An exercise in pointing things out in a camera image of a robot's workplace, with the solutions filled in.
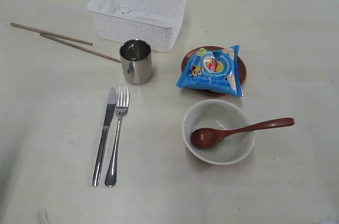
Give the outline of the brown wooden spoon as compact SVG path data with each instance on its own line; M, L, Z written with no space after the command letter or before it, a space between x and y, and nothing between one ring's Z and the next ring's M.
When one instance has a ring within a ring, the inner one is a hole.
M213 128L200 128L196 129L190 134L190 142L197 148L207 149L213 147L224 138L231 135L255 130L265 130L289 127L295 124L294 118L279 118L260 123L252 124L238 129L233 130L218 130Z

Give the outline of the wooden chopstick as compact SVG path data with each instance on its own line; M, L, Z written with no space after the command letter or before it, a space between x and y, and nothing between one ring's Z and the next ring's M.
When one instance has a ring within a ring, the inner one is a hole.
M50 35L52 37L70 40L70 41L73 41L73 42L82 43L82 44L86 44L86 45L89 45L89 46L93 45L91 42L88 42L88 41L85 41L85 40L76 39L76 38L72 38L72 37L69 37L69 36L66 36L66 35L57 34L57 33L49 32L49 31L45 31L45 30L40 30L40 29L37 29L37 28L25 26L25 25L22 25L22 24L14 23L14 22L10 22L10 25L13 26L13 27L20 28L20 29L25 29L25 30L33 31L33 32L37 32L37 33L42 33L42 34Z
M42 36L42 37L44 37L44 38L47 38L47 39L50 39L50 40L53 40L53 41L56 41L56 42L59 42L59 43L62 43L62 44L64 44L64 45L73 47L73 48L75 48L75 49L78 49L78 50L81 50L81 51L84 51L84 52L87 52L87 53L91 53L91 54L93 54L93 55L102 57L102 58L104 58L104 59L108 59L108 60L111 60L111 61L115 61L115 62L121 63L121 61L120 61L119 59L117 59L117 58L113 58L113 57L104 55L104 54L102 54L102 53L99 53L99 52L97 52L97 51L90 50L90 49L87 49L87 48L78 46L78 45L76 45L76 44L73 44L73 43L64 41L64 40L59 39L59 38L57 38L57 37L53 37L53 36L51 36L51 35L47 35L47 34L44 34L44 33L40 33L40 36Z

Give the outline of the blue snack packet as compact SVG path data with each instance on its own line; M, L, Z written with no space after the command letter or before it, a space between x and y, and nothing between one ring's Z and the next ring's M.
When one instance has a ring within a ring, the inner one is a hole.
M200 48L187 62L176 86L242 97L238 74L240 45L210 51Z

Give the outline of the white perforated plastic basket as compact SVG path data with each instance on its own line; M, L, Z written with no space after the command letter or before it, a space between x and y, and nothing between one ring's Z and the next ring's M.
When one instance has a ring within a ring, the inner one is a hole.
M170 52L181 30L187 0L91 0L87 9L101 38L142 39Z

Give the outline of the steel cup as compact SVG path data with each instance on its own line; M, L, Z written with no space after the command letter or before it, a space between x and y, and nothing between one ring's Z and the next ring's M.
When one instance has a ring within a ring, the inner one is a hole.
M140 39L124 42L119 49L123 75L131 84L144 84L153 75L150 45Z

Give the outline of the grey ceramic bowl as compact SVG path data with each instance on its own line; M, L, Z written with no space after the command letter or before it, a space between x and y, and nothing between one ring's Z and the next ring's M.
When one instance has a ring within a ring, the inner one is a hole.
M207 149L191 144L190 135L200 128L218 130L238 129L249 125L245 113L229 102L217 99L203 100L192 105L182 123L182 137L187 149L200 160L213 165L231 165L245 159L254 147L254 132L229 136Z

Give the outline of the steel table knife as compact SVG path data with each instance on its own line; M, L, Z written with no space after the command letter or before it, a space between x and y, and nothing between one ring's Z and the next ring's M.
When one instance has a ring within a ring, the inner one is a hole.
M108 102L106 105L101 138L100 138L99 148L97 151L95 167L94 167L94 173L93 173L93 178L92 178L93 187L97 187L100 182L101 171L102 171L103 162L104 162L106 141L107 141L107 137L109 134L109 129L110 129L110 125L113 119L113 115L115 112L116 101L117 101L116 90L115 88L111 88L109 92L109 96L108 96Z

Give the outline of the steel fork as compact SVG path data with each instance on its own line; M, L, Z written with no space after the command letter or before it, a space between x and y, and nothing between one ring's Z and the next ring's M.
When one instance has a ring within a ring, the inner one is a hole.
M130 102L130 91L128 86L120 86L118 90L117 103L115 114L118 118L115 140L112 149L112 155L106 173L104 184L107 187L113 187L117 182L118 173L118 147L120 140L120 131L122 126L122 119L127 115Z

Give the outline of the brown wooden plate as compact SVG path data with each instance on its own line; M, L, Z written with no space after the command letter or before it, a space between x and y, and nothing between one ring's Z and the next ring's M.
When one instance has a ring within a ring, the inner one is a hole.
M223 49L223 47L218 47L218 46L202 46L202 47L210 51ZM184 56L181 62L181 72L184 71L185 66L187 62L189 61L189 59L202 47L194 48ZM240 57L238 57L237 61L238 61L238 74L239 74L240 83L241 83L241 86L244 86L245 81L246 81L246 76L247 76L247 69L246 69L245 63ZM201 94L212 96L212 97L220 97L220 96L225 95L224 93L212 92L207 89L198 89L197 91Z

